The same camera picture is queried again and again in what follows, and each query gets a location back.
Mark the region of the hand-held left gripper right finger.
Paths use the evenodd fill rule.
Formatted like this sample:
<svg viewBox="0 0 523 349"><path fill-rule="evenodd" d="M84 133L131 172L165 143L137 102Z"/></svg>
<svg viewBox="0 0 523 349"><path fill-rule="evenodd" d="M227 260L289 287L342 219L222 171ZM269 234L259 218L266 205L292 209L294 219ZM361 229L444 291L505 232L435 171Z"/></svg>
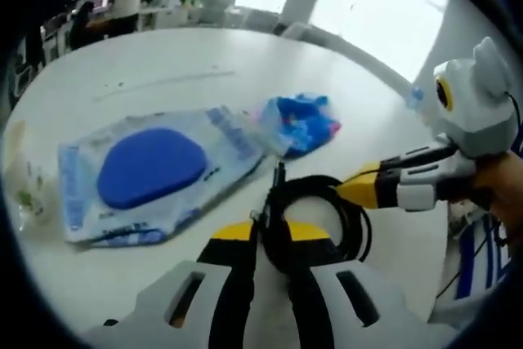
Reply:
<svg viewBox="0 0 523 349"><path fill-rule="evenodd" d="M421 320L400 289L356 260L329 234L289 221L288 295L303 348L445 348L455 329Z"/></svg>

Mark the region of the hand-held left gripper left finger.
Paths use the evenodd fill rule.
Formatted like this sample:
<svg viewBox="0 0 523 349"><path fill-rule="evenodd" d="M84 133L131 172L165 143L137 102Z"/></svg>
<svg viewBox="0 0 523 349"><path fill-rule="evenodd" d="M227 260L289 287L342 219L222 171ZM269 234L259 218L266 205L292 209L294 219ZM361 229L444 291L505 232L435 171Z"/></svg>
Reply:
<svg viewBox="0 0 523 349"><path fill-rule="evenodd" d="M134 310L83 335L91 348L241 348L254 295L257 231L226 226L195 261L179 262L136 296Z"/></svg>

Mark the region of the person's right hand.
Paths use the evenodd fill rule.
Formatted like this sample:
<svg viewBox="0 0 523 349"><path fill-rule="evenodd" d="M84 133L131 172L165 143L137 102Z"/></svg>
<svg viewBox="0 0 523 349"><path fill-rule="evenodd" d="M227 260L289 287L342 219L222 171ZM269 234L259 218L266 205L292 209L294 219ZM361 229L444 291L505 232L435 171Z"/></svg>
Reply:
<svg viewBox="0 0 523 349"><path fill-rule="evenodd" d="M477 163L476 175L462 184L452 203L471 200L504 226L506 245L522 244L522 159L512 151Z"/></svg>

